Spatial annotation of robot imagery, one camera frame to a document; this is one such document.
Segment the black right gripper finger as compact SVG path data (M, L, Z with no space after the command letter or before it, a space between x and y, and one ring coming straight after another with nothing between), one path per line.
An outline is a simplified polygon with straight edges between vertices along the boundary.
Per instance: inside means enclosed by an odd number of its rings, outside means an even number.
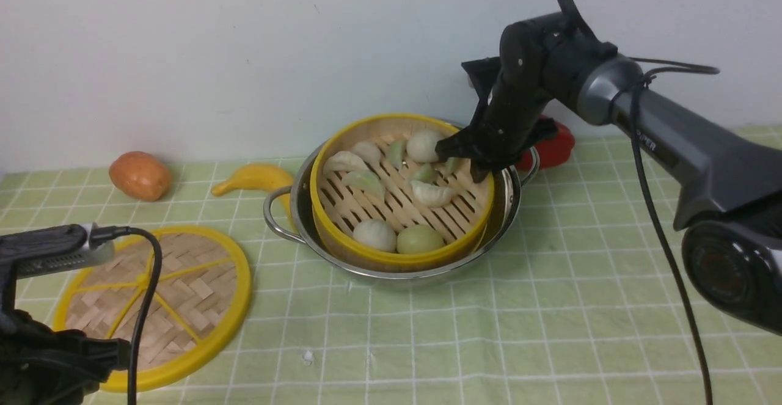
M473 183L482 183L492 176L492 164L480 159L471 159L471 178Z
M467 126L450 137L439 140L435 151L439 162L450 158L464 158L486 163L486 130L482 126Z

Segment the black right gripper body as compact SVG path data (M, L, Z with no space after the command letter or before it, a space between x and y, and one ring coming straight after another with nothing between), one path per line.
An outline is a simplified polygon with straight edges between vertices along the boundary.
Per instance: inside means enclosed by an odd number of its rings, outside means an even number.
M519 162L534 144L558 134L542 117L551 96L528 74L522 58L489 57L462 62L478 106L467 127L477 157L472 171L497 171Z

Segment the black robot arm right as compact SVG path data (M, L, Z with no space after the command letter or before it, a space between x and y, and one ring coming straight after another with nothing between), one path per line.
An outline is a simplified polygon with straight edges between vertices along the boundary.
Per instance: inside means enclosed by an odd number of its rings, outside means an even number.
M746 140L649 90L643 71L601 42L578 13L507 26L497 79L471 123L437 143L442 159L467 158L473 180L516 163L544 137L550 101L594 126L617 126L679 185L673 227L682 265L713 307L780 333L780 150Z

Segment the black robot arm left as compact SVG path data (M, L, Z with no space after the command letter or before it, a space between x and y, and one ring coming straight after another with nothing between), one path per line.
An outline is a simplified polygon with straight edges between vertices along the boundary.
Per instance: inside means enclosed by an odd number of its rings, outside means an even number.
M16 269L2 262L1 381L3 404L81 404L115 371L126 371L131 344L55 332L15 307Z

